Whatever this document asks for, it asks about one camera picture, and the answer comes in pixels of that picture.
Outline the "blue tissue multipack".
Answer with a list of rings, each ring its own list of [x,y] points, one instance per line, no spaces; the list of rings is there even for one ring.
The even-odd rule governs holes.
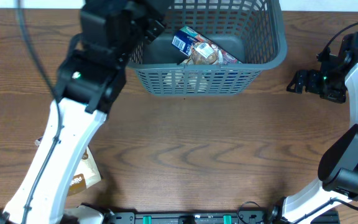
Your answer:
[[[190,28],[188,26],[184,26],[180,30],[175,32],[175,35],[173,36],[173,40],[172,40],[172,45],[176,49],[178,49],[182,54],[187,56],[187,58],[188,58],[191,53],[191,48],[196,43],[200,43],[200,42],[206,42],[208,44],[215,44],[214,42],[210,41],[203,35],[199,34],[197,31],[193,30],[192,28]],[[218,64],[218,65],[228,65],[230,63],[241,63],[240,60],[236,59],[234,56],[232,56],[231,54],[229,54],[227,51],[223,50],[219,46],[218,46],[218,49],[222,50],[223,59],[224,59],[223,64]]]

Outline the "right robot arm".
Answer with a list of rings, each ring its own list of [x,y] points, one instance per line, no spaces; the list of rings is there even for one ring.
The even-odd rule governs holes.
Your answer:
[[[343,37],[337,55],[318,54],[319,70],[299,70],[287,91],[314,93],[335,103],[349,102],[349,129],[323,154],[317,178],[298,193],[279,200],[266,223],[326,223],[338,205],[353,210],[358,201],[358,32]]]

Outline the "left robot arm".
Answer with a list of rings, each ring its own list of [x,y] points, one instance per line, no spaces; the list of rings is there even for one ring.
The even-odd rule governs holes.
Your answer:
[[[82,203],[65,208],[70,182],[97,130],[126,84],[125,69],[141,42],[164,30],[171,1],[86,1],[81,32],[50,85],[47,126],[21,186],[0,223],[111,223],[108,208]]]

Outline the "beige snack bag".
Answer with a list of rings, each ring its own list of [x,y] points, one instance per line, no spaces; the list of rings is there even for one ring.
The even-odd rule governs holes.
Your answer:
[[[180,65],[217,65],[223,64],[223,52],[218,49],[215,44],[208,44],[206,42],[196,43],[191,48],[190,56],[184,59]],[[176,73],[173,78],[171,73],[163,76],[163,84],[174,86],[177,90],[186,88],[188,93],[203,92],[208,86],[207,78],[203,75],[198,78],[195,74],[190,74],[185,83],[185,74]]]

